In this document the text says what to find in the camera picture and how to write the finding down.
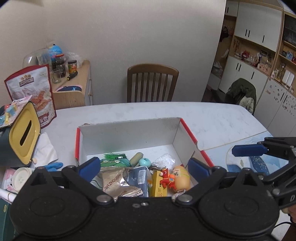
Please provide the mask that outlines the person's right hand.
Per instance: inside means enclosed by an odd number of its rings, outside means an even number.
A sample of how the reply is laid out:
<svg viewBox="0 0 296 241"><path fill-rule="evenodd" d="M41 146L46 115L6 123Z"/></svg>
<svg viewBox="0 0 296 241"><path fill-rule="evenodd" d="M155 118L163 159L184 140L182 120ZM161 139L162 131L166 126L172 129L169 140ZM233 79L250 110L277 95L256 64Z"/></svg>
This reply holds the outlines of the person's right hand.
<svg viewBox="0 0 296 241"><path fill-rule="evenodd" d="M296 223L296 205L282 209L282 212L290 216L290 220Z"/></svg>

